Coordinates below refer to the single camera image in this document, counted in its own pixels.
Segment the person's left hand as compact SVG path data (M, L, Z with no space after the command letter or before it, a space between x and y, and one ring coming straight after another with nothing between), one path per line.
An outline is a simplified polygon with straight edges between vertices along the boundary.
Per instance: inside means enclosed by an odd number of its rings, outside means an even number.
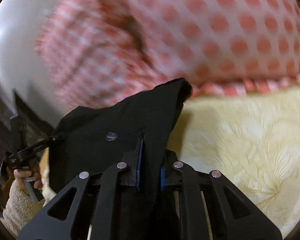
M13 171L13 175L14 175L15 180L17 181L18 187L26 193L28 193L28 190L24 184L24 181L26 178L33 179L35 189L41 190L43 187L42 178L41 178L41 174L40 174L40 168L39 168L38 164L34 165L32 170L15 169Z

